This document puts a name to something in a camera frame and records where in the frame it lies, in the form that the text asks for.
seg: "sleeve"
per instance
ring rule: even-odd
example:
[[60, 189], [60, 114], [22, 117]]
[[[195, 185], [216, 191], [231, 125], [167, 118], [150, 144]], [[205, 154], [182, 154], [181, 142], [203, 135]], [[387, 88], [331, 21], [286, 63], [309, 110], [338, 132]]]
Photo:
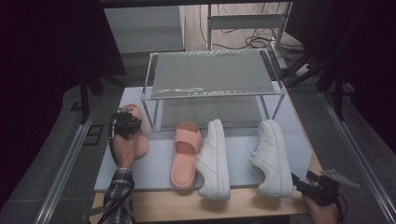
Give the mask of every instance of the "sleeve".
[[130, 194], [134, 190], [134, 179], [132, 171], [126, 168], [119, 168], [113, 175], [110, 186], [105, 192], [104, 214], [111, 210], [117, 202], [123, 200], [120, 206], [105, 219], [106, 224], [126, 223], [133, 224], [134, 214], [132, 211], [132, 199]]

